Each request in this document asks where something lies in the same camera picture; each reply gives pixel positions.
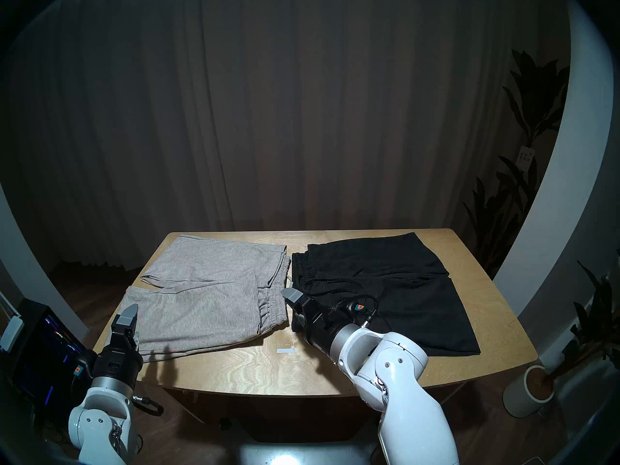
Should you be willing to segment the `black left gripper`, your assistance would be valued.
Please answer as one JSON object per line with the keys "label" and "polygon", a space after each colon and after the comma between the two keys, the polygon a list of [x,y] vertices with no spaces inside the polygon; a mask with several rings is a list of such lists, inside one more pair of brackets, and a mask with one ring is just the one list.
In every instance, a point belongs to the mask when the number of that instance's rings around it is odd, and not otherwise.
{"label": "black left gripper", "polygon": [[118,321],[111,326],[110,341],[97,355],[94,379],[111,378],[129,387],[135,387],[138,373],[143,367],[140,334],[135,332],[138,304],[133,303],[118,314]]}

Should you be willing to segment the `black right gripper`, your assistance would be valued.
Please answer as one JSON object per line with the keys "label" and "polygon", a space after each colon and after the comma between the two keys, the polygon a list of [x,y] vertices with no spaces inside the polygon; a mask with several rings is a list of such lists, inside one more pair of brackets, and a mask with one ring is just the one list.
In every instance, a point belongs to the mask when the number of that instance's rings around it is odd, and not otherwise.
{"label": "black right gripper", "polygon": [[296,288],[284,288],[281,295],[293,310],[292,330],[301,332],[309,345],[315,346],[325,355],[331,355],[335,338],[342,330],[342,321],[331,318],[327,308]]}

